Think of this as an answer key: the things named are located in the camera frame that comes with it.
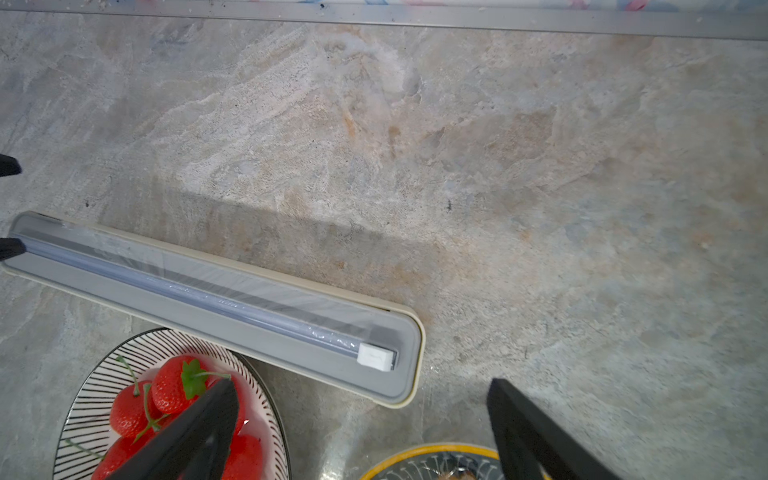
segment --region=bowl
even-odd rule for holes
[[[263,450],[262,480],[290,480],[290,463],[283,426],[263,381],[239,353],[231,352],[206,340],[172,329],[155,329],[134,336],[105,356],[93,369],[67,414],[58,440],[54,461],[54,480],[90,478],[99,459],[71,446],[73,442],[93,452],[104,454],[120,436],[109,426],[109,412],[114,397],[131,385],[128,370],[116,360],[123,356],[138,379],[153,379],[166,360],[190,354],[201,358],[211,371],[232,373],[240,377],[241,391],[250,408],[248,423],[241,433],[261,441]]]

